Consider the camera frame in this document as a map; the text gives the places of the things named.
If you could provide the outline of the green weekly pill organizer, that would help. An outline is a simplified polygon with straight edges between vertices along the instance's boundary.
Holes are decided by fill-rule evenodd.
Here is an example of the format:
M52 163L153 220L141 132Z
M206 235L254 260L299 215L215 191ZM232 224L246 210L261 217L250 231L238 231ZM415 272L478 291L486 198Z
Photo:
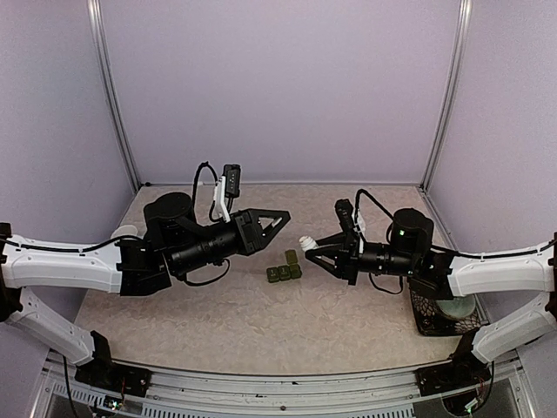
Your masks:
M269 283L297 280L300 279L303 274L299 264L299 257L294 249L285 251L285 264L268 267L265 272Z

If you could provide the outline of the white pill bottle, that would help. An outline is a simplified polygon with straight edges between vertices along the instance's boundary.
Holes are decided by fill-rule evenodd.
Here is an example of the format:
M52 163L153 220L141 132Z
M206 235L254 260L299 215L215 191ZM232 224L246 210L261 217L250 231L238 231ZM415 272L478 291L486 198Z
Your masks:
M301 250L305 253L307 251L313 250L313 249L317 249L319 247L319 245L317 244L317 241L310 237L310 236L302 236L299 238L299 245L301 247Z

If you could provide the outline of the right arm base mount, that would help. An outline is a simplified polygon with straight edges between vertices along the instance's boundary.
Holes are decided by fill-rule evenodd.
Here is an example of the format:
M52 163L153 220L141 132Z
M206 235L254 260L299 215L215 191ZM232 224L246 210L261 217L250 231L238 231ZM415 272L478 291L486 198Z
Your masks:
M429 396L489 381L493 372L486 363L467 355L443 364L418 368L415 374L420 395Z

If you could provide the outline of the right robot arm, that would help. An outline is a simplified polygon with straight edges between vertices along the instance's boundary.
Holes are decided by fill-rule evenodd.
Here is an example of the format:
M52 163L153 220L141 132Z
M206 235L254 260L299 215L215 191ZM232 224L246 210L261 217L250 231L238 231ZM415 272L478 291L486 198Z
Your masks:
M318 240L303 236L299 244L307 260L349 285L356 283L360 273L369 273L406 278L415 293L429 300L497 291L537 292L525 306L461 338L445 368L451 385L466 385L480 364L555 330L554 241L513 253L442 252L433 249L433 221L413 208L394 213L387 244L365 240L347 202L342 201L336 213L340 233Z

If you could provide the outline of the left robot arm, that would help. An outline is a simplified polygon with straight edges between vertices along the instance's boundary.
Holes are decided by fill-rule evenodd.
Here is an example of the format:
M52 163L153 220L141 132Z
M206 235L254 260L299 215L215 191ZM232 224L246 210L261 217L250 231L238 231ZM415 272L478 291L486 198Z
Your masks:
M46 306L36 286L73 287L149 296L172 280L233 255L251 256L268 247L290 221L287 211L245 209L208 226L194 217L191 197L170 192L144 207L146 233L123 234L96 245L50 243L14 235L1 225L1 320L28 331L106 388L122 369L108 341L84 331Z

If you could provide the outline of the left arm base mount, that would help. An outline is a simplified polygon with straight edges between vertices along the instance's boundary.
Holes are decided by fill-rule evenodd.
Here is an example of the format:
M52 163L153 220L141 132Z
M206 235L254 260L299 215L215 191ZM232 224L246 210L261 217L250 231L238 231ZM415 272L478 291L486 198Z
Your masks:
M75 380L94 388L145 398L151 376L152 371L147 368L91 361L77 367Z

